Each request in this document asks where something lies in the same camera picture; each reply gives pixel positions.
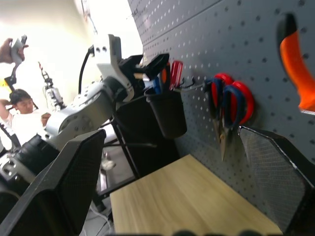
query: pegboard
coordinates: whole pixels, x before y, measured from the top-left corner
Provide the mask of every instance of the pegboard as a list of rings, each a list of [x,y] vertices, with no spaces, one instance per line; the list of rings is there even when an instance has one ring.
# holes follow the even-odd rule
[[[298,109],[299,96],[279,58],[276,28],[283,13],[296,15],[305,63],[315,75],[312,0],[129,0],[147,61],[169,53],[184,63],[186,85],[219,72],[245,83],[256,107],[249,127],[289,139],[315,163],[315,117]],[[201,88],[182,93],[187,133],[176,140],[181,155],[191,153],[262,212],[240,138],[234,131],[221,162],[220,149]]]

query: person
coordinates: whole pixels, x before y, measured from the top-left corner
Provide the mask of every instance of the person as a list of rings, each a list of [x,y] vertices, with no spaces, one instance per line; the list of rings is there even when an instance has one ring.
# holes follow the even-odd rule
[[[0,63],[13,63],[10,55],[10,42],[12,40],[12,38],[6,39],[0,46]],[[25,45],[18,51],[22,60],[25,60],[24,49],[27,47],[28,45]],[[6,108],[8,105],[12,105],[18,113],[15,115],[11,114]],[[0,99],[0,117],[12,128],[20,144],[23,145],[43,129],[43,126],[47,124],[50,114],[43,114],[41,110],[34,110],[34,103],[31,96],[22,89],[16,89],[10,94],[10,101]]]

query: black hair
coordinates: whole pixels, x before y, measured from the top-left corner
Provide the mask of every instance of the black hair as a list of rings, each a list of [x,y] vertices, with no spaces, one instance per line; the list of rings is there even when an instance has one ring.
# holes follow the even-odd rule
[[[21,102],[23,99],[31,99],[31,96],[23,89],[16,89],[10,93],[10,102],[13,105],[16,105],[18,102]]]

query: red-handled scissors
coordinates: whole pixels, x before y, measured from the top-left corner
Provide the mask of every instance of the red-handled scissors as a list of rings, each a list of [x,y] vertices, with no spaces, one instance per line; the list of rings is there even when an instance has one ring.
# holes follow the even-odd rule
[[[246,85],[233,81],[225,73],[206,79],[204,92],[208,96],[210,116],[214,123],[216,139],[220,143],[224,160],[230,131],[249,120],[254,110],[254,99]]]

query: wooden tabletop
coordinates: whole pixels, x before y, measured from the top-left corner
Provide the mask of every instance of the wooden tabletop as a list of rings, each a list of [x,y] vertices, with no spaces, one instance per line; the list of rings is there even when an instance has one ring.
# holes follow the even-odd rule
[[[191,155],[110,195],[116,233],[281,233],[276,224]]]

